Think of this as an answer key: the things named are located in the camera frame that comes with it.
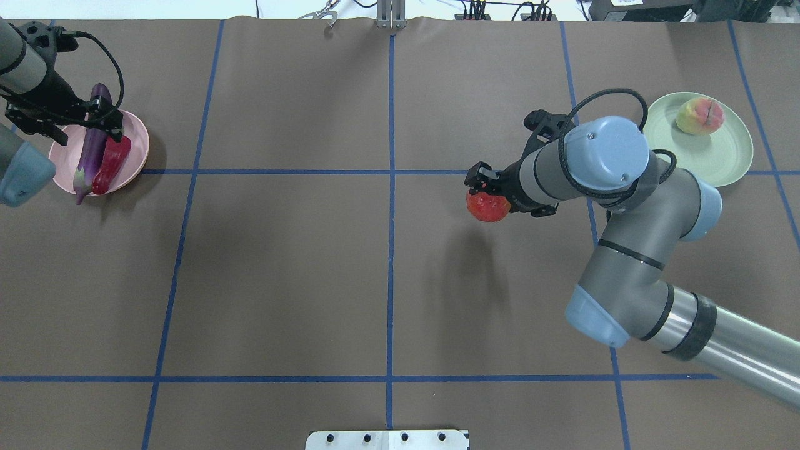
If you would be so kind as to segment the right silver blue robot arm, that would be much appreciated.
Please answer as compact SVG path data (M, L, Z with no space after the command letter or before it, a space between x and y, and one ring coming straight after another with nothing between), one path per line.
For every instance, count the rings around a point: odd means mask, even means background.
M535 124L505 170L478 162L469 193L506 199L514 213L551 216L586 198L611 213L566 308L567 321L601 344L651 343L676 359L798 409L798 342L663 279L681 241L702 239L722 216L718 190L657 156L640 127L618 115L555 131Z

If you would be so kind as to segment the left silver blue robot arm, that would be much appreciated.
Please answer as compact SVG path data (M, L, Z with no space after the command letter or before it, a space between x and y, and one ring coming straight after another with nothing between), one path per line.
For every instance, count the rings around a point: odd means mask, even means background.
M88 100L80 99L55 68L59 53L75 51L78 38L94 35L43 22L14 26L2 20L2 98L4 116L28 136L40 134L60 145L69 138L63 126L82 126L101 143L124 136L123 75L118 98L111 101L105 86L95 86ZM2 127L2 204L11 208L42 191L56 174L55 164L28 140Z

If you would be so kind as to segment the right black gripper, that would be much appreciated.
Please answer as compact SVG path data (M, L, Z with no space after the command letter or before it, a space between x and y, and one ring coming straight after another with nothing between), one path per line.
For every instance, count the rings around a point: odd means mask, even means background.
M486 192L491 196L503 196L511 205L512 213L525 213L534 218L553 216L558 202L540 203L532 199L523 188L522 176L534 176L536 153L556 142L573 128L573 120L565 114L553 114L545 110L534 110L526 115L523 125L531 132L522 157L502 171L480 161L469 168L464 180L467 193Z

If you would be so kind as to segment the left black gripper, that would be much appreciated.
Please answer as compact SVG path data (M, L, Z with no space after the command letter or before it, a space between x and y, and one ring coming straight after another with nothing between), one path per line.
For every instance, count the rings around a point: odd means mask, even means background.
M36 104L15 93L6 93L5 100L7 100L6 119L28 136L39 134L65 146L68 144L68 136L60 126L67 125L102 129L118 142L124 136L123 114L119 110L119 102L114 103L111 100L109 104L103 103L103 106L109 106L109 109L97 119L88 120L91 100L83 101L76 98L68 102L62 111L58 111L54 106Z

